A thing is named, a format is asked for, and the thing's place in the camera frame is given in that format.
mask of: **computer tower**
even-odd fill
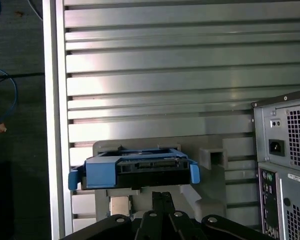
[[[300,91],[252,106],[262,231],[300,240]]]

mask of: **sticker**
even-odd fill
[[[296,175],[288,173],[288,178],[300,182],[300,176],[296,176]]]

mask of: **perforated metal mesh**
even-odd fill
[[[300,110],[290,111],[287,116],[290,159],[300,166]]]
[[[288,223],[288,239],[300,240],[300,207],[292,205],[292,212],[286,211]]]

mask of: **horizontal metal slats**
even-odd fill
[[[66,56],[68,73],[300,63],[300,43],[134,50]]]
[[[251,119],[252,116],[247,114],[70,124],[69,141],[75,143],[249,133],[252,132]]]
[[[289,2],[66,10],[65,27],[300,19]]]
[[[64,4],[71,148],[63,160],[82,164],[98,140],[220,134],[232,181],[227,217],[258,225],[258,207],[246,206],[257,201],[257,185],[244,183],[256,173],[248,110],[300,90],[300,2]],[[75,219],[74,229],[85,219],[95,221]]]
[[[300,85],[300,65],[70,77],[68,96]]]

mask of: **blue hard drive caddy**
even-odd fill
[[[197,162],[174,148],[99,152],[68,175],[68,188],[110,189],[198,184]]]

